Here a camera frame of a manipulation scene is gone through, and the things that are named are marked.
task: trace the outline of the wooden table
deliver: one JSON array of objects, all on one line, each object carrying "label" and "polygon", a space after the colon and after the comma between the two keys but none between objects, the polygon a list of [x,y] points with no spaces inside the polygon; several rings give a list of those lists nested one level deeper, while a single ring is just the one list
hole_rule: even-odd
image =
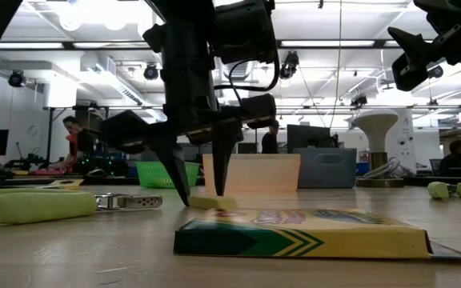
[{"label": "wooden table", "polygon": [[[87,186],[107,193],[158,193]],[[461,287],[461,263],[174,256],[174,232],[202,210],[159,191],[157,210],[0,226],[0,287]],[[431,201],[424,188],[249,194],[244,208],[358,207],[426,229],[461,250],[461,199]]]}]

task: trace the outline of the plastic basket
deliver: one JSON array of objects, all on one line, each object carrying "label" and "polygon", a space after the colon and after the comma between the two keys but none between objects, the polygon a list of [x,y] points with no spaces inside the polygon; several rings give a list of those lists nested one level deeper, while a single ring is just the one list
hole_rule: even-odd
[{"label": "plastic basket", "polygon": [[[195,186],[200,164],[185,163],[188,184]],[[175,188],[172,179],[161,162],[136,162],[140,186],[146,188]]]}]

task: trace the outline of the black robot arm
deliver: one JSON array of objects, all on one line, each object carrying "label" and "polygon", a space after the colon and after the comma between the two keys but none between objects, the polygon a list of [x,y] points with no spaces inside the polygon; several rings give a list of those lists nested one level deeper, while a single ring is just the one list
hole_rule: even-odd
[{"label": "black robot arm", "polygon": [[212,142],[215,188],[218,195],[223,195],[232,150],[243,140],[243,123],[256,129],[275,120],[275,99],[270,94],[245,98],[240,106],[220,106],[214,89],[242,87],[213,87],[211,75],[214,57],[224,64],[274,62],[272,84],[247,89],[267,91],[276,85],[279,56],[271,23],[275,2],[244,0],[216,8],[211,0],[147,2],[165,22],[146,31],[143,39],[162,55],[163,112],[168,119],[149,124],[128,110],[102,123],[102,138],[127,153],[140,153],[149,146],[188,206],[190,187],[182,148],[177,143],[179,135],[186,135],[195,145]]},{"label": "black robot arm", "polygon": [[427,20],[439,36],[426,43],[422,35],[389,27],[389,34],[405,51],[392,65],[396,86],[403,91],[424,82],[432,62],[441,58],[450,65],[461,62],[461,0],[414,0],[414,4],[427,12]]}]

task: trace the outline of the person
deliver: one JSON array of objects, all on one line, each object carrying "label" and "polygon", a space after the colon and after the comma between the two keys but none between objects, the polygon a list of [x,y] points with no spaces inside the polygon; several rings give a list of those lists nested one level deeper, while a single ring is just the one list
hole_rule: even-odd
[{"label": "person", "polygon": [[277,134],[279,133],[279,122],[274,120],[270,125],[270,130],[263,136],[263,154],[278,154],[279,144]]},{"label": "person", "polygon": [[62,164],[62,168],[67,169],[74,166],[80,158],[88,157],[94,153],[94,139],[90,136],[88,130],[81,126],[76,117],[65,117],[63,125],[69,132],[66,137],[69,140],[69,154]]},{"label": "person", "polygon": [[439,164],[439,176],[461,177],[461,140],[453,141],[449,150],[451,153]]}]

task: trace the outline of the metal bracket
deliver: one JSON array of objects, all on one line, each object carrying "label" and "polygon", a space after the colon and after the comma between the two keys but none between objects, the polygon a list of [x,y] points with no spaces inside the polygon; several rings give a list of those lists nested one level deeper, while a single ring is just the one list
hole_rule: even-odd
[{"label": "metal bracket", "polygon": [[97,202],[97,211],[143,210],[158,208],[163,204],[163,198],[161,196],[114,193],[95,195],[95,200]]},{"label": "metal bracket", "polygon": [[61,110],[60,113],[58,113],[58,115],[54,116],[53,122],[56,121],[56,119],[58,119],[58,117],[62,116],[62,114],[63,114],[63,112],[65,112],[65,110],[67,110],[67,108],[63,108],[63,110]]}]

